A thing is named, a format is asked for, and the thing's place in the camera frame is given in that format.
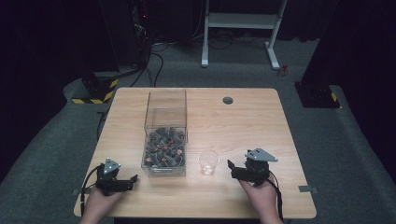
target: metal bracket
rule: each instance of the metal bracket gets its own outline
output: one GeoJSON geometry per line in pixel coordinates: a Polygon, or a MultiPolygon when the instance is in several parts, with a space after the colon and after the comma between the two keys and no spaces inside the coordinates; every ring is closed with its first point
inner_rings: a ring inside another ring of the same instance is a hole
{"type": "Polygon", "coordinates": [[[300,192],[311,192],[311,194],[319,193],[317,188],[313,188],[311,186],[299,186],[298,188],[299,188],[300,192]]]}
{"type": "Polygon", "coordinates": [[[121,167],[121,165],[119,163],[114,162],[113,160],[111,160],[110,158],[106,159],[105,162],[105,169],[103,170],[103,174],[108,174],[112,171],[115,171],[117,169],[119,169],[121,167]]]}
{"type": "Polygon", "coordinates": [[[245,156],[254,161],[277,161],[277,158],[260,147],[250,150],[245,156]]]}
{"type": "MultiPolygon", "coordinates": [[[[90,194],[92,189],[85,189],[85,194],[90,194]]],[[[81,189],[73,189],[72,196],[78,196],[81,193],[81,189]]]]}

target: small round object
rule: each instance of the small round object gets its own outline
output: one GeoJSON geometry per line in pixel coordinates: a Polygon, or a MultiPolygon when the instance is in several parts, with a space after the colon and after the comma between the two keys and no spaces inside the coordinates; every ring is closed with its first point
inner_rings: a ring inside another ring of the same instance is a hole
{"type": "Polygon", "coordinates": [[[233,98],[231,98],[229,96],[226,96],[226,97],[223,98],[223,103],[226,104],[226,105],[230,105],[230,104],[233,103],[233,98]]]}

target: dark background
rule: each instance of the dark background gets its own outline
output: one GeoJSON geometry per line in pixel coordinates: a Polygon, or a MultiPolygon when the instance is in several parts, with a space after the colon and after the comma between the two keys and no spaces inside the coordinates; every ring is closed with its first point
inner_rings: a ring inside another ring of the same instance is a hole
{"type": "MultiPolygon", "coordinates": [[[[272,13],[280,2],[270,0],[264,5],[263,1],[250,1],[212,0],[211,6],[214,11],[272,13]]],[[[122,32],[115,33],[106,23],[106,8],[100,1],[84,3],[17,0],[0,4],[2,180],[39,130],[64,106],[63,87],[82,76],[82,64],[92,72],[130,64],[121,60],[114,45],[117,37],[132,35],[128,33],[130,23],[125,22],[122,32]],[[73,13],[91,21],[84,24],[87,21],[69,20],[73,13]],[[95,67],[107,63],[106,68],[95,67]]],[[[154,33],[191,41],[189,36],[202,10],[200,1],[147,3],[154,33]]],[[[303,82],[343,88],[363,133],[395,180],[390,167],[395,159],[396,133],[396,50],[392,42],[396,32],[391,14],[395,8],[388,0],[340,1],[333,13],[336,4],[335,0],[289,0],[278,39],[298,37],[307,41],[322,37],[303,82]]]]}

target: wooden table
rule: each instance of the wooden table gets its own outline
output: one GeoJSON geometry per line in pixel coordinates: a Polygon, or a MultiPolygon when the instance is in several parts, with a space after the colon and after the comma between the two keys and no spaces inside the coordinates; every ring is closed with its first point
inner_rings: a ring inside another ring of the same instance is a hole
{"type": "MultiPolygon", "coordinates": [[[[261,147],[279,159],[269,162],[283,198],[284,218],[312,218],[316,209],[277,92],[272,89],[186,88],[188,143],[186,176],[151,177],[141,169],[150,91],[177,88],[120,88],[93,154],[89,170],[107,157],[121,164],[118,179],[138,174],[111,217],[257,217],[246,193],[231,178],[227,160],[245,167],[247,149],[261,147]],[[223,97],[233,98],[231,105],[223,97]],[[199,153],[213,149],[220,162],[212,176],[200,173],[199,153]]],[[[94,183],[92,176],[88,185],[94,183]]],[[[75,214],[80,216],[79,200],[75,214]]]]}

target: gray carpet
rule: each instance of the gray carpet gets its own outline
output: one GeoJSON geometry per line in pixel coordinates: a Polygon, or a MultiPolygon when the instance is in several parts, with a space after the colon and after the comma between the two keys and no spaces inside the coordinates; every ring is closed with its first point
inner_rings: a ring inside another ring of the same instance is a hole
{"type": "MultiPolygon", "coordinates": [[[[304,108],[300,103],[293,83],[301,80],[317,43],[276,41],[277,58],[289,66],[285,77],[272,70],[260,41],[210,49],[207,68],[200,66],[200,48],[159,45],[153,50],[163,56],[164,65],[157,86],[276,89],[308,184],[318,189],[313,195],[318,215],[291,223],[396,223],[395,185],[361,133],[341,88],[332,86],[340,109],[304,108]]],[[[153,75],[160,65],[151,56],[153,75]]],[[[121,78],[117,88],[129,87],[136,77],[121,78]]],[[[97,112],[111,106],[71,103],[78,83],[64,88],[69,102],[32,140],[0,186],[0,223],[78,223],[72,191],[81,185],[95,149],[97,112]]],[[[148,74],[134,86],[149,86],[148,74]]]]}

